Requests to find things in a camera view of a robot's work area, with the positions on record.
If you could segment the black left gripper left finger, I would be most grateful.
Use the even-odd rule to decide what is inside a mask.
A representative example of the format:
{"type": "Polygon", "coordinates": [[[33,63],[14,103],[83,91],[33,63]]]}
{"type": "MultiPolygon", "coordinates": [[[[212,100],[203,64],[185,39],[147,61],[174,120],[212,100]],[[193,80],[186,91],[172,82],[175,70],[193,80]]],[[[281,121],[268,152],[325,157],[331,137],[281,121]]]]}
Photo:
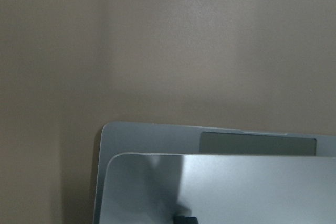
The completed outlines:
{"type": "Polygon", "coordinates": [[[186,217],[185,216],[174,216],[173,223],[174,224],[186,224],[186,217]]]}

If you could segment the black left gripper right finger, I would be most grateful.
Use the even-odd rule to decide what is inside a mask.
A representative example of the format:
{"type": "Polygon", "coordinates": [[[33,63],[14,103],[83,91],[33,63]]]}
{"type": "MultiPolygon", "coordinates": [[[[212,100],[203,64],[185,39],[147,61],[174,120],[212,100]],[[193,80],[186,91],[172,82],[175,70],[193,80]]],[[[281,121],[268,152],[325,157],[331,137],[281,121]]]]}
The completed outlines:
{"type": "Polygon", "coordinates": [[[197,218],[196,217],[185,217],[185,223],[186,224],[197,224],[197,218]]]}

